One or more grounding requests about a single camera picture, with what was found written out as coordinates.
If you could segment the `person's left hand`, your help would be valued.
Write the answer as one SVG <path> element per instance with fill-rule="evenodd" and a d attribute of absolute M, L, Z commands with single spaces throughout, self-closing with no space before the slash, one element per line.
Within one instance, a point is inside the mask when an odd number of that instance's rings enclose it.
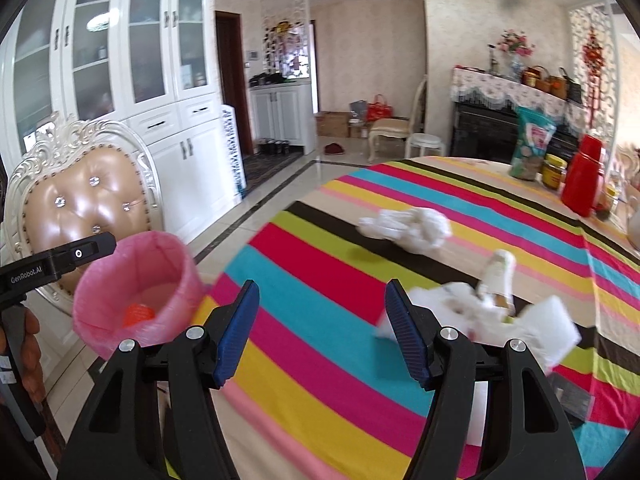
<path fill-rule="evenodd" d="M 24 312 L 25 336 L 21 346 L 22 384 L 32 402 L 41 403 L 46 397 L 46 388 L 44 388 L 43 371 L 40 364 L 41 350 L 36 338 L 40 332 L 40 324 L 31 310 L 25 309 Z"/>

